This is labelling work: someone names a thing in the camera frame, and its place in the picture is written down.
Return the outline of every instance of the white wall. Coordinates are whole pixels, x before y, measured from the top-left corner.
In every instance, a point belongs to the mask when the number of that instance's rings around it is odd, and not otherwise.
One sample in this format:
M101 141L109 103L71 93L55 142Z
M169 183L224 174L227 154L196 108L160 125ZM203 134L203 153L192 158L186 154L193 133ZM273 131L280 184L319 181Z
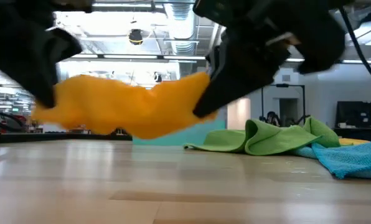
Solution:
M306 86L306 114L334 127L336 104L338 101L371 101L371 75L363 65L335 65L331 70L309 75L294 73L292 69L282 68L279 72L291 74L292 84ZM281 83L280 75L275 83ZM251 118L261 116L261 90L248 95L251 99ZM278 98L298 98L302 100L301 89L291 88L264 88L264 112L278 108Z
M338 101L371 101L371 75L363 65L337 65L317 77L313 100L319 106L312 113L330 127L335 123Z
M227 106L227 129L245 129L245 123L251 118L249 98L240 98Z
M261 90L249 94L251 100L251 118L258 119L261 116ZM266 86L263 89L263 114L267 115L269 111L279 114L279 99L298 99L299 114L303 114L303 92L302 88L290 86L289 88L278 88L275 86Z

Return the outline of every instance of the yellow object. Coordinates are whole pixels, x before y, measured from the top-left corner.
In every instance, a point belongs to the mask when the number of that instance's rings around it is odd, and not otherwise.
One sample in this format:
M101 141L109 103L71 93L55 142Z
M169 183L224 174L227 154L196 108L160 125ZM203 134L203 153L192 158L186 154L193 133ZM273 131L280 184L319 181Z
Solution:
M192 113L209 81L206 73L195 73L146 90L79 75L56 84L57 106L45 109L36 104L32 118L66 129L84 124L99 134L123 128L142 139L158 138L216 118L217 113L204 119Z
M364 143L368 143L370 141L366 141L366 140L359 140L359 139L346 139L346 138L340 138L339 139L339 142L341 145L343 146L355 146L355 145L359 145L359 144L364 144Z

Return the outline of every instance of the ceiling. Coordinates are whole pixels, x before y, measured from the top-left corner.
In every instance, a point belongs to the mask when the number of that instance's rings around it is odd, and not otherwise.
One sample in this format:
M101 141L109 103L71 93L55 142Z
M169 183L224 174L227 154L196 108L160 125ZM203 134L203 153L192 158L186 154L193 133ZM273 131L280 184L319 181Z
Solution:
M354 19L371 11L371 1L357 1L359 3L349 9ZM206 55L220 41L223 27L195 16L191 10L192 0L176 0L184 4L163 4L168 2L157 0L151 7L150 1L130 4L128 1L97 0L93 13L56 12L56 26L80 40L83 54ZM129 41L132 29L141 30L141 45L133 45ZM363 50L367 57L371 57L371 46L363 46ZM300 57L297 51L291 51L293 57ZM357 58L352 46L347 49L345 58ZM61 79L87 74L151 88L157 84L156 75L160 75L163 81L175 80L180 78L182 72L194 71L196 66L200 65L193 61L67 60L59 63L58 68ZM13 87L15 83L0 72L0 85ZM17 87L13 91L0 89L0 100L5 97L11 101L18 99L20 103L32 101L29 94Z

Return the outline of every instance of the desk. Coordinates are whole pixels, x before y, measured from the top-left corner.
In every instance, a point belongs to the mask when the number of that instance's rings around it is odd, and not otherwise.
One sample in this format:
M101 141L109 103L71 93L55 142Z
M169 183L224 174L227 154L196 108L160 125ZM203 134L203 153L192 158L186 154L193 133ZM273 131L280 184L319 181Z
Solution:
M371 128L334 128L334 131L342 138L371 141Z

